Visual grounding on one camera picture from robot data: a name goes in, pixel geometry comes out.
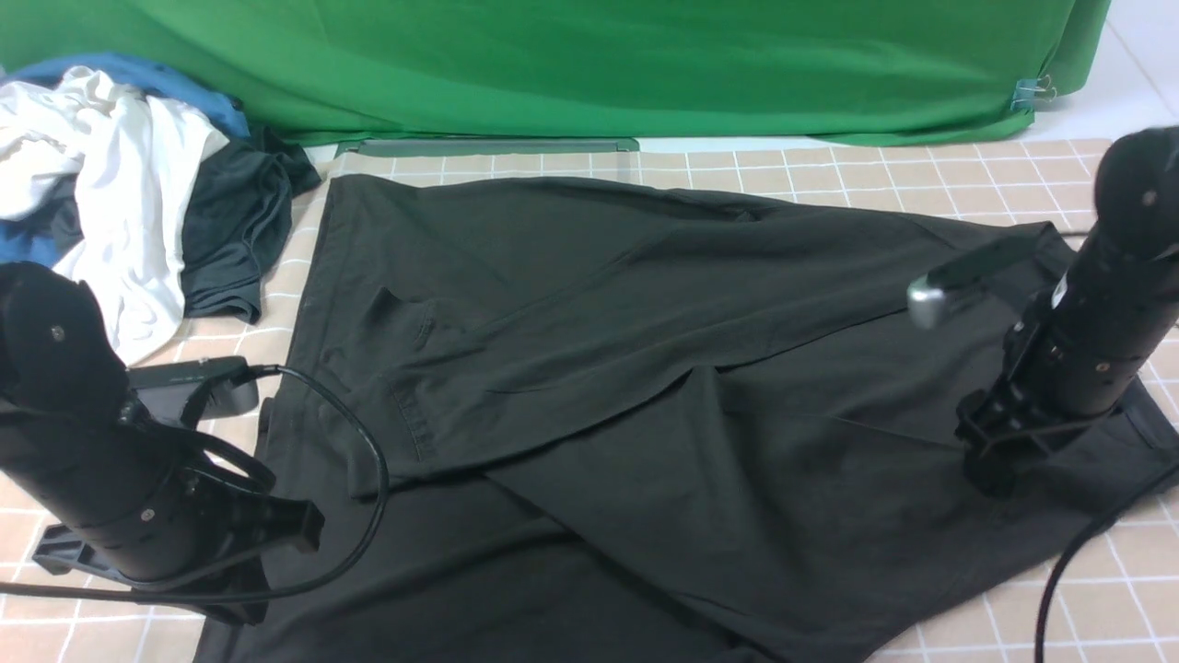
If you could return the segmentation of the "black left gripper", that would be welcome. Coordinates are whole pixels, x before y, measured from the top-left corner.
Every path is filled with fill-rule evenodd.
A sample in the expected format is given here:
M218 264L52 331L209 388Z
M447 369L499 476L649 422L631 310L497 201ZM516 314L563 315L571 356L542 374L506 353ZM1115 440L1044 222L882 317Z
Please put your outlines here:
M104 576L136 590L210 595L190 605L228 625L265 621L262 562L274 547L320 550L315 504L274 495L274 472L228 442L46 442L32 449L32 493L55 525L33 562L48 575Z

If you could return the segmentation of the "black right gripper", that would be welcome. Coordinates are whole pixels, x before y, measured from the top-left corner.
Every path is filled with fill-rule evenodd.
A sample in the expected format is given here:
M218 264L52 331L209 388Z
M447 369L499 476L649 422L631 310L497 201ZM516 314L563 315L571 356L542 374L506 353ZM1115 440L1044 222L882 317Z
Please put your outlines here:
M1104 356L1067 343L1047 323L1016 324L997 381L957 403L964 478L981 494L1010 498L1025 471L1120 411L1142 365L1141 349Z

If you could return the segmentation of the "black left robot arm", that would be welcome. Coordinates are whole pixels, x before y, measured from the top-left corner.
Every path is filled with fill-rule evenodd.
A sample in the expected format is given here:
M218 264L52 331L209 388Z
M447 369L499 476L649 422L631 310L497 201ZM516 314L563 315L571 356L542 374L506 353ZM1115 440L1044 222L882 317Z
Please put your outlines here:
M33 562L119 585L95 600L264 621L277 592L263 554L316 553L324 517L197 428L257 403L262 372L238 356L129 369L87 285L5 264L4 475L55 516Z

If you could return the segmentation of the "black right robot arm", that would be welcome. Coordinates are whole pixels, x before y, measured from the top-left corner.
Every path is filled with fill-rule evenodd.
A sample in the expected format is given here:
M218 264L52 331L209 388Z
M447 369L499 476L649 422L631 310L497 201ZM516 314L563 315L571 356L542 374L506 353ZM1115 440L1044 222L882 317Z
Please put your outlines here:
M959 403L964 477L982 494L1012 495L1029 466L1114 413L1175 324L1175 127L1112 143L1094 206L1071 265L1005 335L997 381Z

